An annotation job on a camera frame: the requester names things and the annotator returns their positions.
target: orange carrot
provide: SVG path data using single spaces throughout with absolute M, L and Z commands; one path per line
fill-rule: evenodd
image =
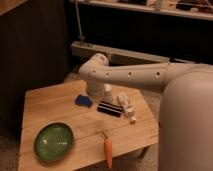
M 109 170 L 112 169 L 112 141 L 108 138 L 108 136 L 102 131 L 104 135 L 104 152 L 107 160 L 107 166 Z

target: ceramic bowl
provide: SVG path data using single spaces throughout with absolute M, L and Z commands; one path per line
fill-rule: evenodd
M 73 147 L 71 128 L 64 123 L 51 123 L 36 136 L 34 151 L 39 160 L 52 162 L 61 159 Z

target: wooden tabletop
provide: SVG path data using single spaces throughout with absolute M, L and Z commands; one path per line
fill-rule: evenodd
M 0 16 L 25 3 L 27 0 L 0 0 Z
M 114 102 L 120 92 L 126 92 L 135 109 L 137 122 L 131 125 L 123 115 L 118 118 L 91 108 L 77 106 L 79 94 L 87 95 L 84 81 L 31 90 L 26 93 L 19 156 L 19 171 L 71 171 L 105 160 L 103 137 L 105 131 L 113 142 L 113 156 L 119 156 L 152 144 L 158 140 L 158 124 L 142 94 L 137 89 L 112 86 Z M 53 122 L 69 125 L 74 133 L 73 149 L 60 161 L 41 163 L 33 150 L 38 132 Z

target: blue sponge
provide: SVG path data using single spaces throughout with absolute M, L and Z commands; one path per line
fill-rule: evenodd
M 78 97 L 75 99 L 75 104 L 79 106 L 86 106 L 86 107 L 91 107 L 92 106 L 92 101 L 89 99 L 88 96 L 83 96 L 83 95 L 78 95 Z

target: floor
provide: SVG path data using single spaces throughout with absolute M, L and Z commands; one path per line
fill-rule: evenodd
M 71 72 L 65 82 L 75 81 L 80 79 L 76 72 Z M 141 91 L 148 105 L 158 119 L 159 104 L 161 95 L 154 92 Z M 0 170 L 1 171 L 16 171 L 18 168 L 19 143 L 6 131 L 0 134 Z M 113 170 L 115 171 L 157 171 L 157 155 L 158 145 L 149 147 L 147 153 L 141 159 L 139 156 L 141 150 L 131 152 L 113 160 Z M 79 171 L 104 171 L 106 163 L 101 162 L 96 165 L 88 166 Z

